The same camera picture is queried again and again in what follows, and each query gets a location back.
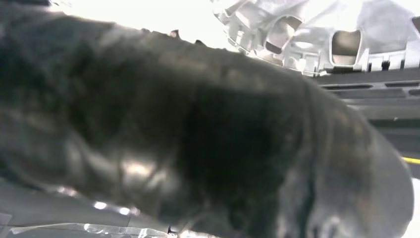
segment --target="vent slot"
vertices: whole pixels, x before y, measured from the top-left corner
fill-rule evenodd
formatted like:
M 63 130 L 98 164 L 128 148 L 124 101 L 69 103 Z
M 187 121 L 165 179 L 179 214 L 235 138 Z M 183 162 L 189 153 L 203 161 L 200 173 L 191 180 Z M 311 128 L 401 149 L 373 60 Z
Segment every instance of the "vent slot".
M 337 90 L 331 91 L 342 99 L 381 99 L 405 98 L 406 94 L 400 88 L 393 89 L 362 89 L 362 90 Z
M 413 17 L 411 21 L 413 22 L 417 32 L 420 34 L 420 16 Z
M 411 96 L 420 96 L 420 89 L 412 89 L 408 91 Z
M 278 19 L 267 34 L 264 47 L 268 51 L 280 54 L 301 24 L 302 21 L 293 16 Z
M 355 90 L 355 89 L 369 89 L 372 85 L 360 84 L 360 85 L 334 85 L 334 86 L 323 86 L 326 90 Z
M 336 65 L 352 66 L 356 63 L 361 40 L 360 31 L 337 31 L 332 36 L 332 62 Z
M 416 82 L 403 82 L 403 83 L 385 83 L 388 88 L 402 88 L 402 87 L 418 87 L 420 83 Z

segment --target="bright light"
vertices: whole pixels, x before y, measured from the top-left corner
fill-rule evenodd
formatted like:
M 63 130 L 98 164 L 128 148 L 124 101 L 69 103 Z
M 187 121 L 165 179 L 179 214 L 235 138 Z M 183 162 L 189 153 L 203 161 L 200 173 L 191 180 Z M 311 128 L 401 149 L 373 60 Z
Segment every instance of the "bright light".
M 128 215 L 130 214 L 130 209 L 126 208 L 126 207 L 122 207 L 119 209 L 120 214 L 122 215 Z
M 102 210 L 102 209 L 105 209 L 106 208 L 106 203 L 104 203 L 104 202 L 96 202 L 93 206 L 96 209 Z

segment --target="gray surface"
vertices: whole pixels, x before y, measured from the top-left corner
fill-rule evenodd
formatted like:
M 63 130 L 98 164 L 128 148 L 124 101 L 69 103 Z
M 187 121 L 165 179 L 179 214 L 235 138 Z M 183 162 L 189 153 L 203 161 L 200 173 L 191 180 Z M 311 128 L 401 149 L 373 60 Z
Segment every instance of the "gray surface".
M 91 223 L 167 231 L 168 226 L 146 216 L 130 217 L 98 210 L 72 197 L 55 197 L 12 185 L 0 179 L 0 213 L 12 216 L 10 226 Z

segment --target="yellow wire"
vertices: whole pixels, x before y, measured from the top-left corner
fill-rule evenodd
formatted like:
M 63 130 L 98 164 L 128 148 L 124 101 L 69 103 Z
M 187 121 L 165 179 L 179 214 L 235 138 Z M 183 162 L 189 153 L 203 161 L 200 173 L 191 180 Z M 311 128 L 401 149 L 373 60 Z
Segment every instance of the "yellow wire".
M 413 159 L 413 158 L 408 158 L 408 157 L 403 157 L 403 159 L 404 159 L 407 163 L 420 165 L 420 159 Z

